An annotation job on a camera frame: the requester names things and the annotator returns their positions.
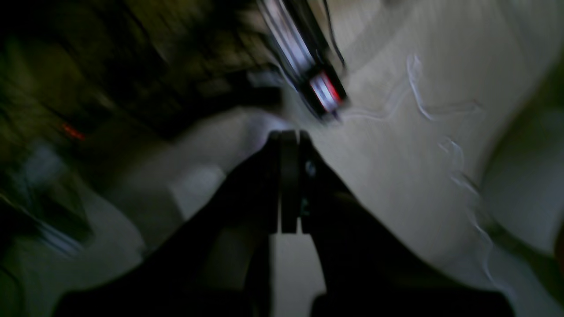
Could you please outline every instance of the red light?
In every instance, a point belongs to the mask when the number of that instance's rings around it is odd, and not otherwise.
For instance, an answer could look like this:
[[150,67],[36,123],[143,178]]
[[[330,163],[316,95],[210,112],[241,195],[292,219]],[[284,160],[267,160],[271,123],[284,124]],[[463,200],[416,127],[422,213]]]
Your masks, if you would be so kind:
[[336,102],[341,102],[341,97],[339,96],[339,94],[337,93],[337,90],[335,90],[335,87],[333,86],[333,83],[331,83],[331,81],[329,80],[329,77],[327,77],[327,74],[325,74],[325,72],[323,72],[323,82],[325,83],[325,85],[327,86],[327,89],[329,90],[329,93],[331,94],[331,97],[333,97],[333,99]]
[[75,128],[68,124],[63,124],[63,130],[65,130],[67,136],[71,139],[77,139],[80,141],[84,140],[84,134],[78,132]]

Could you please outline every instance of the black object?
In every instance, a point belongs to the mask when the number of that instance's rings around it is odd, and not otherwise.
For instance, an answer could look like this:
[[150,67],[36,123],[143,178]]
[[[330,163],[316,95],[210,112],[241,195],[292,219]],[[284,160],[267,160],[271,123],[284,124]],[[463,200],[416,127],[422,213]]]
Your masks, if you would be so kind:
[[[258,0],[258,4],[271,31],[272,45],[288,82],[317,118],[324,120],[335,116],[347,96],[326,55],[329,46],[307,1]],[[331,37],[337,55],[345,66],[332,30]]]
[[[280,83],[280,75],[270,65],[191,82],[185,89],[186,103],[182,104],[181,110],[175,110],[178,105],[172,100],[170,106],[174,110],[155,108],[155,111],[164,112],[162,120],[155,119],[162,113],[148,112],[143,122],[152,125],[162,137],[172,139],[187,126],[238,105],[275,108],[281,101]],[[156,96],[156,100],[166,99]],[[155,101],[149,100],[147,108],[152,109],[153,104]]]
[[[253,316],[255,308],[268,316],[267,237],[277,232],[279,199],[282,232],[295,232],[300,217],[323,268],[327,294],[314,302],[312,316],[513,315],[500,293],[466,289],[418,259],[359,204],[306,132],[285,131],[271,133],[142,265],[65,295],[55,316]],[[233,266],[208,261],[225,229],[240,232],[254,251],[240,291],[201,282],[208,268]]]
[[339,57],[339,61],[341,61],[341,64],[343,65],[343,67],[346,68],[347,65],[345,63],[345,58],[341,54],[341,50],[339,50],[339,47],[337,46],[337,41],[335,40],[335,32],[333,30],[333,23],[331,22],[331,12],[329,11],[329,5],[327,4],[327,0],[323,0],[323,6],[325,7],[325,14],[327,15],[327,24],[329,26],[329,36],[331,37],[331,43],[333,44],[333,49],[335,50],[335,54],[337,54],[337,57]]

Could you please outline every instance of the white cable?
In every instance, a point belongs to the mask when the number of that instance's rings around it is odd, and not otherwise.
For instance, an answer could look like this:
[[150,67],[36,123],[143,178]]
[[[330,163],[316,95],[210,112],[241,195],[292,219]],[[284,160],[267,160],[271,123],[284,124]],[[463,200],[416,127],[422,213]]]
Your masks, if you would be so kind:
[[[407,67],[407,76],[409,80],[409,85],[411,87],[411,91],[413,92],[413,96],[415,97],[415,101],[417,103],[417,107],[419,111],[430,121],[438,120],[438,116],[440,115],[455,115],[457,113],[466,113],[467,115],[471,115],[473,113],[477,113],[480,115],[479,120],[483,119],[484,111],[481,105],[476,100],[471,100],[469,102],[457,103],[457,104],[450,104],[447,106],[442,107],[433,107],[433,110],[430,111],[426,108],[421,93],[419,91],[418,83],[419,79],[422,76],[422,64],[417,55],[411,55],[407,58],[406,62]],[[402,94],[401,97],[398,99],[396,105],[392,108],[390,113],[378,113],[378,112],[365,112],[361,110],[356,110],[354,112],[349,112],[344,115],[346,118],[354,118],[354,117],[362,117],[376,121],[384,121],[387,120],[391,115],[394,114],[395,110],[403,100],[405,94]],[[459,188],[463,189],[464,191],[473,195],[475,201],[481,200],[481,195],[479,193],[478,187],[462,172],[464,170],[464,151],[462,147],[450,137],[444,137],[439,143],[439,147],[446,151],[447,153],[451,153],[453,155],[453,160],[451,164],[451,172],[450,172],[450,179],[453,181],[455,185]],[[494,242],[492,241],[489,234],[478,224],[476,218],[476,209],[471,208],[469,206],[466,207],[466,216],[470,224],[478,231],[480,236],[486,241],[487,248],[486,248],[486,255],[482,261],[482,270],[486,278],[490,281],[490,283],[499,290],[501,293],[505,294],[512,302],[515,302],[517,296],[515,291],[508,285],[502,285],[498,281],[494,279],[490,271],[490,256],[494,250]]]
[[[445,143],[450,143],[453,151],[452,153],[454,154],[454,159],[453,159],[453,168],[451,170],[451,175],[450,175],[450,179],[451,181],[454,182],[454,184],[456,184],[459,188],[465,190],[466,192],[472,194],[473,198],[475,201],[480,201],[481,200],[481,195],[479,193],[479,189],[478,186],[476,186],[474,184],[474,182],[472,182],[468,176],[466,176],[462,170],[464,168],[464,152],[462,151],[462,148],[460,147],[460,145],[458,145],[458,143],[456,143],[454,140],[450,139],[450,138],[446,138],[446,140],[448,140],[448,142],[439,142],[439,146],[440,148],[442,148],[443,150],[445,150],[446,152],[450,152],[447,148],[447,146],[445,145]],[[455,164],[456,162],[456,155],[458,155],[460,157],[460,161],[461,164],[460,166],[457,166],[457,164]],[[478,224],[478,220],[476,218],[476,208],[471,208],[469,206],[466,207],[466,217],[468,218],[468,221],[470,221],[470,224],[478,231],[478,233],[481,235],[482,239],[486,241],[486,254],[484,255],[484,258],[482,259],[482,270],[484,271],[484,274],[486,275],[487,279],[490,281],[490,283],[493,285],[493,287],[495,287],[497,290],[499,290],[501,293],[505,294],[512,303],[515,303],[516,299],[517,299],[517,295],[514,291],[514,289],[509,286],[509,285],[504,285],[500,282],[498,282],[496,279],[494,279],[494,277],[491,274],[490,271],[490,256],[492,254],[492,252],[494,251],[494,242],[492,241],[490,235]]]

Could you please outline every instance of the wire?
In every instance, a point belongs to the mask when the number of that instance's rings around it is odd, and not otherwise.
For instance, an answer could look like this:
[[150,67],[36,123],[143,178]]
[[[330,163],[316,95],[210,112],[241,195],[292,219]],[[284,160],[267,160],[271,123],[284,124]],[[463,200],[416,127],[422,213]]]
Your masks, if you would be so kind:
[[17,303],[17,314],[16,314],[16,316],[23,316],[24,315],[24,287],[21,285],[20,280],[12,272],[8,271],[8,269],[6,269],[4,266],[0,266],[0,271],[2,271],[12,281],[14,281],[14,284],[16,285],[17,292],[18,292],[18,298],[19,298],[19,301]]
[[327,15],[327,23],[329,26],[329,37],[331,38],[331,44],[333,45],[333,48],[335,49],[335,53],[337,54],[337,57],[339,57],[341,64],[343,64],[344,68],[347,68],[345,59],[343,58],[343,55],[341,54],[341,51],[337,46],[337,41],[335,41],[335,33],[333,31],[333,23],[331,22],[331,13],[329,12],[329,5],[327,4],[327,0],[323,0],[323,6],[325,7],[325,14]]
[[428,107],[423,101],[421,92],[419,91],[419,79],[422,76],[422,64],[417,55],[410,55],[406,61],[407,76],[409,85],[413,91],[413,96],[417,103],[417,107],[421,114],[423,114],[429,121],[440,120],[440,116],[454,115],[455,113],[469,113],[480,111],[481,106],[476,100],[469,100],[467,102],[450,104],[442,107]]
[[367,111],[362,109],[352,109],[350,111],[341,113],[340,115],[343,119],[364,118],[374,121],[387,121],[394,115],[395,111],[399,108],[403,99],[407,96],[409,91],[410,89],[408,83],[400,83],[394,88],[394,91],[392,91],[392,93],[388,97],[385,103],[386,106],[383,110]]
[[[450,152],[447,148],[447,144],[451,145],[453,152],[453,163],[451,164],[452,170],[450,173],[451,181],[462,190],[470,193],[474,197],[474,199],[476,199],[476,201],[480,201],[482,197],[480,195],[478,186],[476,186],[476,184],[474,184],[474,182],[472,182],[472,180],[462,172],[464,168],[464,151],[456,141],[450,138],[446,138],[444,141],[440,142],[439,146],[446,152]],[[479,225],[478,219],[476,217],[477,213],[478,211],[476,207],[466,206],[466,217],[468,218],[468,221],[478,231],[487,245],[485,255],[482,258],[482,270],[493,287],[495,287],[501,293],[505,294],[510,299],[511,303],[515,303],[517,301],[517,294],[515,293],[515,290],[510,285],[496,280],[491,274],[490,258],[492,253],[494,252],[495,244],[492,241],[490,235]]]

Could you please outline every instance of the floor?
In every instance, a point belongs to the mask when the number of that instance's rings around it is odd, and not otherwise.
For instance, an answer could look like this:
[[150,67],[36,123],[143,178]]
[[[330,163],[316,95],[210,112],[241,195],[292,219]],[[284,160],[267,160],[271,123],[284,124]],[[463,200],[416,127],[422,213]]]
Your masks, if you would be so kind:
[[[320,2],[312,7],[326,26]],[[528,264],[507,251],[494,247],[493,279],[484,273],[488,244],[469,220],[472,198],[460,184],[480,184],[496,142],[558,58],[563,4],[333,0],[329,7],[348,66],[350,109],[342,121],[319,124],[285,89],[285,107],[276,116],[234,109],[172,144],[134,122],[109,124],[106,131],[123,133],[111,144],[91,146],[101,156],[120,155],[85,172],[98,194],[83,184],[97,239],[73,260],[35,241],[18,242],[14,262],[24,277],[29,316],[48,315],[66,289],[92,287],[142,261],[270,130],[288,128],[309,131],[364,206],[422,259],[467,285],[503,291],[518,316],[562,315]],[[101,170],[113,176],[102,177]],[[453,171],[466,181],[456,182]],[[275,315],[308,315],[311,300],[324,290],[311,239],[277,235],[272,243]],[[85,270],[88,278],[79,278]]]

